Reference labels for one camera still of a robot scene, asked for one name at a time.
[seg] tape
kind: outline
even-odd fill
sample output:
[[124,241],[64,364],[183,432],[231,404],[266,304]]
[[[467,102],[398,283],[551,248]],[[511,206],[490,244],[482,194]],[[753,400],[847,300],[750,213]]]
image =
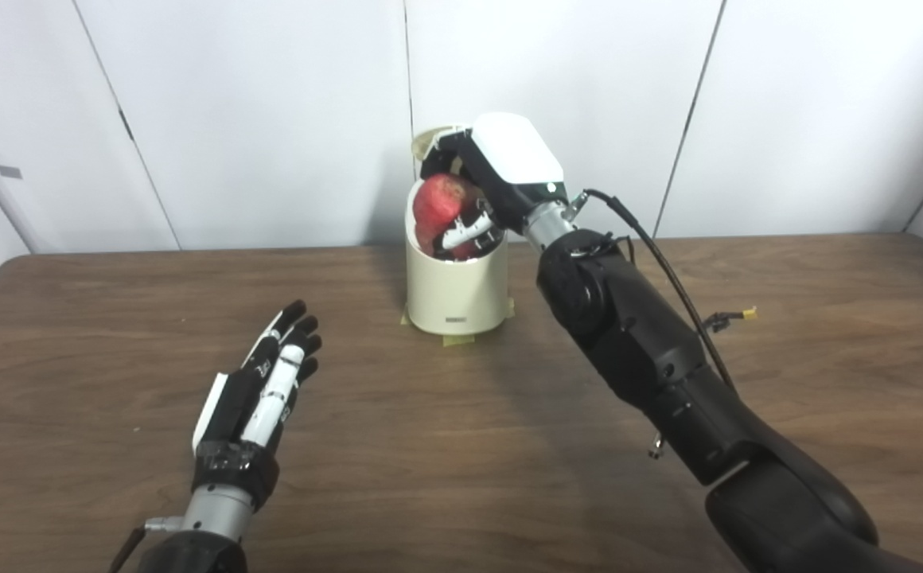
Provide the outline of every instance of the tape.
[[444,337],[444,348],[455,345],[471,345],[476,341],[476,334],[464,334],[460,337]]

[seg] wooden table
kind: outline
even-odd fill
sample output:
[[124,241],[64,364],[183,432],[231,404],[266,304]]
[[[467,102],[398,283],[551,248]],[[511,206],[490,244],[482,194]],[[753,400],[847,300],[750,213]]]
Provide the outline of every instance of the wooden table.
[[[922,240],[661,246],[704,314],[759,307],[716,337],[746,402],[857,493],[884,547],[923,561]],[[741,570],[704,489],[646,457],[650,426],[554,324],[534,268],[513,246],[515,318],[443,348],[399,324],[397,247],[10,261],[0,571],[104,570],[131,527],[184,511],[214,372],[294,298],[326,345],[246,541],[254,573]]]

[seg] robotic hand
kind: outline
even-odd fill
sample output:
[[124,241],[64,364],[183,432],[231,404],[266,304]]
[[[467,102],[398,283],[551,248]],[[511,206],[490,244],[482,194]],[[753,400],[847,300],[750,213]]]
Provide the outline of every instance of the robotic hand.
[[543,297],[614,394],[652,421],[702,485],[719,480],[706,512],[749,571],[923,572],[920,563],[880,550],[854,494],[738,398],[693,307],[697,329],[625,260],[611,235],[574,226],[589,196],[604,199],[683,293],[617,199],[587,189],[568,202],[563,171],[527,119],[492,113],[471,128],[441,131],[426,149],[422,177],[457,168],[458,160],[458,174],[483,189],[495,224],[539,251]]
[[260,334],[242,367],[218,374],[193,432],[193,498],[184,516],[149,519],[133,531],[117,573],[146,531],[173,532],[144,554],[140,573],[246,573],[243,534],[277,485],[274,459],[298,385],[317,371],[317,319],[295,301]]

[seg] apple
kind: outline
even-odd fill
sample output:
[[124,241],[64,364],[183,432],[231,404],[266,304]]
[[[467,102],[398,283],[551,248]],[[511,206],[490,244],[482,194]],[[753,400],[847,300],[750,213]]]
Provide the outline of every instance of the apple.
[[[475,208],[477,193],[475,185],[451,173],[437,173],[423,181],[411,211],[415,215],[415,240],[424,253],[433,256],[433,239],[451,228],[459,215]],[[458,260],[472,258],[476,246],[459,244],[451,255]]]

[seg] black cable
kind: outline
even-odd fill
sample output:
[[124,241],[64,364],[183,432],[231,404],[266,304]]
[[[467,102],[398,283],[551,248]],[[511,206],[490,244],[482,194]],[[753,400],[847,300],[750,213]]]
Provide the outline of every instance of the black cable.
[[684,289],[684,285],[681,284],[680,279],[677,278],[677,273],[673,271],[673,267],[670,266],[666,257],[663,256],[663,252],[656,246],[656,243],[652,240],[651,236],[649,236],[649,233],[646,232],[646,229],[642,228],[642,224],[639,224],[639,220],[635,218],[635,215],[633,215],[617,197],[606,195],[606,193],[598,191],[598,189],[585,189],[585,193],[588,193],[588,195],[596,199],[603,200],[606,206],[610,207],[611,211],[614,211],[614,213],[628,224],[628,226],[635,229],[635,232],[639,238],[642,239],[642,242],[646,244],[646,247],[649,248],[660,268],[666,273],[666,277],[670,279],[673,290],[676,291],[677,297],[680,298],[681,303],[684,304],[684,308],[687,309],[688,316],[691,316],[691,322],[695,324],[695,331],[698,331],[699,337],[702,338],[702,344],[705,344],[706,350],[709,351],[709,356],[712,357],[713,365],[716,366],[716,371],[719,372],[720,377],[723,378],[723,383],[726,384],[727,387],[734,388],[734,380],[730,377],[730,371],[726,369],[726,364],[723,363],[723,358],[719,355],[719,350],[716,349],[716,345],[713,344],[712,338],[709,337],[709,330],[706,329],[705,324],[702,322],[699,311],[695,310],[695,304],[691,303],[691,297],[687,296],[687,290]]
[[133,555],[133,551],[135,551],[137,545],[140,544],[144,536],[146,536],[146,530],[142,528],[142,526],[130,532],[130,536],[127,537],[126,543],[119,549],[119,554],[115,556],[115,559],[111,560],[108,573],[119,573],[123,565],[126,565],[126,559],[130,558],[130,555]]

